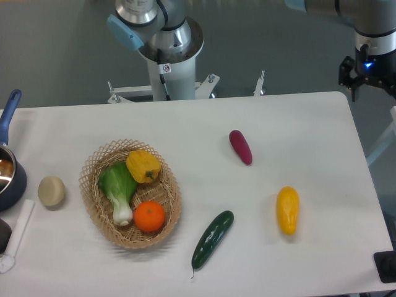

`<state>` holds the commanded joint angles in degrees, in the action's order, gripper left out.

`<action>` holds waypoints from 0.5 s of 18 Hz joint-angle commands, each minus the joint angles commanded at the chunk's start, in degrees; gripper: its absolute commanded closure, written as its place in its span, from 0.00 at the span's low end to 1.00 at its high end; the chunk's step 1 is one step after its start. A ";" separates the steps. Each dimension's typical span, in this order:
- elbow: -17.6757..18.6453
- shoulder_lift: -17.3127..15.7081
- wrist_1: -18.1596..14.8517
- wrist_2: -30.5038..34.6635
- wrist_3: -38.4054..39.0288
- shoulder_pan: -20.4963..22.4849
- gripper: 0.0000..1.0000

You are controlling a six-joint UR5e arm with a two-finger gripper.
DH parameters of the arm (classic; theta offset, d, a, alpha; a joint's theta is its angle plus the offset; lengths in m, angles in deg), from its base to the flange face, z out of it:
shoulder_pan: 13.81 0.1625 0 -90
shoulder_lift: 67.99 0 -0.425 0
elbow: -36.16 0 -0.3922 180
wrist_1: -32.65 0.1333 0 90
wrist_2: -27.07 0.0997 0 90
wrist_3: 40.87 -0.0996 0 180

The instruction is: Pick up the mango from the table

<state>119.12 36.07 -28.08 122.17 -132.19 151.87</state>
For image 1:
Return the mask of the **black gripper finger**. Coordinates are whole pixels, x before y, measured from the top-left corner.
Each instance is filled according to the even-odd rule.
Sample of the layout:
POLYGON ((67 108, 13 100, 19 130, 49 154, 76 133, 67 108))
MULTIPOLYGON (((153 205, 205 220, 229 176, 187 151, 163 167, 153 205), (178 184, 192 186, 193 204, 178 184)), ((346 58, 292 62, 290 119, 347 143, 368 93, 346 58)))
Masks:
POLYGON ((365 78, 362 75, 351 76, 354 69, 355 60, 349 56, 343 59, 338 68, 338 84, 350 91, 352 101, 356 101, 358 89, 365 83, 365 78))
POLYGON ((382 88, 394 99, 396 99, 396 85, 395 84, 383 84, 382 88))

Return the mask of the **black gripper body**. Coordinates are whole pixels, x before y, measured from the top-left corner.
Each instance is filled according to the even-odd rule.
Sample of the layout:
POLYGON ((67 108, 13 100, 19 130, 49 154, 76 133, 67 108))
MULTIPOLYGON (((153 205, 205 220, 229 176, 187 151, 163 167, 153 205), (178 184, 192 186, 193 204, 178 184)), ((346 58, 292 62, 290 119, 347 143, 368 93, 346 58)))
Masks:
POLYGON ((369 45, 363 44, 355 53, 358 86, 366 84, 377 88, 395 88, 395 50, 373 55, 369 45))

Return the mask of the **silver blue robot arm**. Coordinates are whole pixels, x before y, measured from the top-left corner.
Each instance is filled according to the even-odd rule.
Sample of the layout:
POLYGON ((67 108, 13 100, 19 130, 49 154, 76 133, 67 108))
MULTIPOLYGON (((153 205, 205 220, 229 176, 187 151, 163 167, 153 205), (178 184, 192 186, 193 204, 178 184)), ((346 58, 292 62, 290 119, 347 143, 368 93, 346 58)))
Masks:
MULTIPOLYGON (((352 92, 361 85, 395 95, 394 1, 287 1, 308 14, 349 20, 355 30, 355 57, 340 64, 338 82, 352 92)), ((156 101, 208 98, 217 83, 209 76, 196 85, 196 57, 204 36, 186 15, 184 1, 116 1, 107 18, 112 36, 146 60, 156 101)))

